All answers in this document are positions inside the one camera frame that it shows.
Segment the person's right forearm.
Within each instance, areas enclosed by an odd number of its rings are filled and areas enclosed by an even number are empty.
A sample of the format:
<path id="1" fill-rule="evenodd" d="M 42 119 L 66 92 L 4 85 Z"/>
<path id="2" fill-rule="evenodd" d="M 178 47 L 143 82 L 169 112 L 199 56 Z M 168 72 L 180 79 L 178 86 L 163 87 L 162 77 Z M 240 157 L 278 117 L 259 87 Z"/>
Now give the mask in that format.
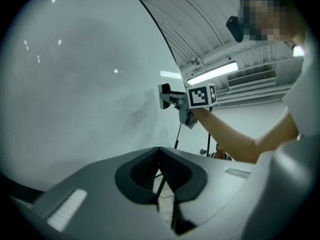
<path id="1" fill-rule="evenodd" d="M 293 117 L 287 109 L 277 123 L 257 139 L 232 128 L 206 108 L 193 109 L 192 115 L 237 162 L 255 164 L 262 153 L 275 151 L 280 145 L 297 139 L 299 135 Z"/>

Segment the person's light printed shirt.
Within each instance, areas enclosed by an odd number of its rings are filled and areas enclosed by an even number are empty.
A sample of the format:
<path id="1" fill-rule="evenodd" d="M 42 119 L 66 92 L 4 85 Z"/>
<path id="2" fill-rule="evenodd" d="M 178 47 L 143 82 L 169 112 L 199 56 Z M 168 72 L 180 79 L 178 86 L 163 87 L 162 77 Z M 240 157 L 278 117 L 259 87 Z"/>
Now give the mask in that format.
<path id="1" fill-rule="evenodd" d="M 295 140 L 278 147 L 264 192 L 244 231 L 245 240 L 303 240 L 311 231 L 320 182 L 320 46 L 305 36 L 302 74 L 284 96 L 298 130 Z"/>

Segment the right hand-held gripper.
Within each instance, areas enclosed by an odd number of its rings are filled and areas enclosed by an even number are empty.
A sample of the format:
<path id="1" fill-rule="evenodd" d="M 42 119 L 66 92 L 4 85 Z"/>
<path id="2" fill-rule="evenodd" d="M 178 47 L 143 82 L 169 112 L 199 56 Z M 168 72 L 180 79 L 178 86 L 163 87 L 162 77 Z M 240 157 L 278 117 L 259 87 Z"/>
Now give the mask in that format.
<path id="1" fill-rule="evenodd" d="M 171 91 L 159 94 L 160 108 L 165 110 L 174 105 L 179 110 L 179 121 L 192 129 L 197 120 L 192 114 L 193 109 L 211 108 L 217 102 L 216 87 L 213 83 L 190 86 L 186 92 Z"/>

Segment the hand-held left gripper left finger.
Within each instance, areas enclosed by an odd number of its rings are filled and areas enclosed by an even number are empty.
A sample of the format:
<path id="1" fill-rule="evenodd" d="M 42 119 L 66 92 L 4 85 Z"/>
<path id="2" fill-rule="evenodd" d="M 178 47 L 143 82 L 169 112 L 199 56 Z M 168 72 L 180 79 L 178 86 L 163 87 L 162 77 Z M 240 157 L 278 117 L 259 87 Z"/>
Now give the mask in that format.
<path id="1" fill-rule="evenodd" d="M 90 163 L 45 192 L 32 206 L 18 205 L 39 240 L 174 240 L 156 204 L 138 204 L 116 185 L 116 171 L 142 155 L 133 151 Z"/>

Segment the white whiteboard on black stand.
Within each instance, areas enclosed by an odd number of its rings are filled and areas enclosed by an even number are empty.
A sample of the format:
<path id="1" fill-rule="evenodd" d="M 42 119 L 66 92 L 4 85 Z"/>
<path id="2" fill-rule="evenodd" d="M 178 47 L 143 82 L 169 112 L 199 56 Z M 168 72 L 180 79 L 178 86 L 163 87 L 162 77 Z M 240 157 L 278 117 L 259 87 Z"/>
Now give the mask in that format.
<path id="1" fill-rule="evenodd" d="M 28 203 L 82 167 L 173 147 L 183 91 L 155 18 L 141 0 L 29 0 L 0 42 L 0 178 Z"/>

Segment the long ceiling light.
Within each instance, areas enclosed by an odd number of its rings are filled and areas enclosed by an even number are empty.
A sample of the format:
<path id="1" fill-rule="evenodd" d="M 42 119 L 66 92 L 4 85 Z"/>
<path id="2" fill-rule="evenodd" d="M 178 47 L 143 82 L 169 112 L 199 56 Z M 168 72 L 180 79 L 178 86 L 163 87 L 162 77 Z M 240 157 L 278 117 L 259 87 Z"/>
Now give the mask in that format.
<path id="1" fill-rule="evenodd" d="M 232 62 L 224 64 L 224 65 L 222 65 L 220 67 L 217 67 L 217 68 L 211 69 L 209 71 L 206 71 L 206 72 L 204 72 L 204 73 L 202 73 L 200 75 L 192 77 L 192 78 L 187 80 L 187 83 L 190 86 L 193 86 L 193 85 L 196 85 L 196 84 L 211 80 L 213 78 L 221 77 L 221 76 L 236 72 L 238 70 L 239 70 L 239 67 L 238 67 L 237 62 L 236 61 L 232 61 Z"/>

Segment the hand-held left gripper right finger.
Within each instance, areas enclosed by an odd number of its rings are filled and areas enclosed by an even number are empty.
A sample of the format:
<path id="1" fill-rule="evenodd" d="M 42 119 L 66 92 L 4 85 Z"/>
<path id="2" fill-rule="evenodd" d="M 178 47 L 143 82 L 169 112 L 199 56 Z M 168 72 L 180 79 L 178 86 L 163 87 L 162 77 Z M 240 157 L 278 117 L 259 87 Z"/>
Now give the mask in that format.
<path id="1" fill-rule="evenodd" d="M 159 148 L 160 170 L 174 192 L 174 229 L 161 240 L 254 240 L 251 216 L 262 165 Z"/>

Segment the white air vent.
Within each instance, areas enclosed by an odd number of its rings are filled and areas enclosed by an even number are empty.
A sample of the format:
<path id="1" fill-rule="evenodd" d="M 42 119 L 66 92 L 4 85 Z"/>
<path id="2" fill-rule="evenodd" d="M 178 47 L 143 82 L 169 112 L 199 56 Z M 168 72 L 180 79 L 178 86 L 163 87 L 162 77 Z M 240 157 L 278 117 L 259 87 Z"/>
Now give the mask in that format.
<path id="1" fill-rule="evenodd" d="M 228 80 L 227 86 L 232 90 L 273 81 L 276 77 L 277 74 L 275 70 L 268 70 Z"/>

